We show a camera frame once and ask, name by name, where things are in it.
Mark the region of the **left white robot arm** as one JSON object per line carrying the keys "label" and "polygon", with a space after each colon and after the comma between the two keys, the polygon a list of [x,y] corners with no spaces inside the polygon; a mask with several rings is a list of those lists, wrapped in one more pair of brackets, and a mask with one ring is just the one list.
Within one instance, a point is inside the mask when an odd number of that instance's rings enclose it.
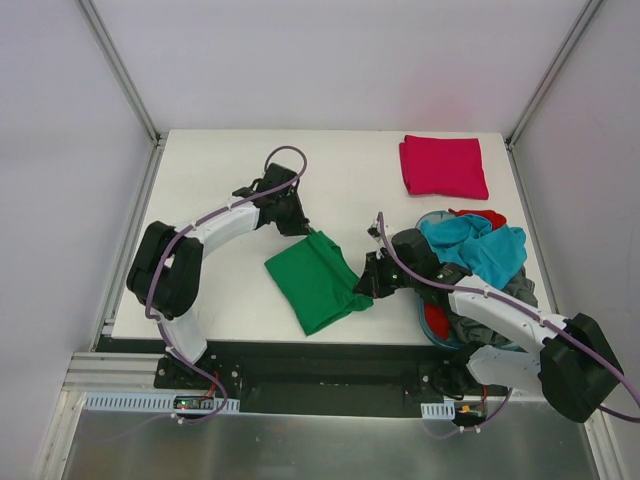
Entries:
{"label": "left white robot arm", "polygon": [[228,202],[182,227],[155,221],[147,226],[130,267],[126,287],[158,324],[171,355],[181,359],[176,375],[188,388],[204,387],[210,363],[201,358],[207,341],[194,304],[207,256],[237,237],[274,224],[284,237],[311,232],[298,195],[300,175],[277,163],[234,191]]}

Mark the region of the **green t shirt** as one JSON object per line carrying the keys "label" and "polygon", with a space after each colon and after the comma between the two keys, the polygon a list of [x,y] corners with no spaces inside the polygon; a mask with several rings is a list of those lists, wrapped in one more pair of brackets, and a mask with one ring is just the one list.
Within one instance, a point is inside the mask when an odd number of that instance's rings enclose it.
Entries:
{"label": "green t shirt", "polygon": [[371,298],[354,291],[357,275],[341,248],[322,231],[312,232],[264,266],[307,336],[373,306]]}

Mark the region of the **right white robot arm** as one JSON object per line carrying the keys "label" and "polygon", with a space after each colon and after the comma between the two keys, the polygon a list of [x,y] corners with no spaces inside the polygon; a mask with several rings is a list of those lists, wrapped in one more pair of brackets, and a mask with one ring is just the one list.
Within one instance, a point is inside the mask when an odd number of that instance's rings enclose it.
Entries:
{"label": "right white robot arm", "polygon": [[424,305],[469,318],[514,344],[512,350],[469,346],[463,362],[450,369],[457,392],[473,394],[484,384],[527,391],[583,423],[623,383],[621,365],[593,318],[541,310],[462,266],[440,262],[416,228],[388,236],[376,222],[368,233],[379,247],[367,253],[356,293],[382,299],[410,289]]}

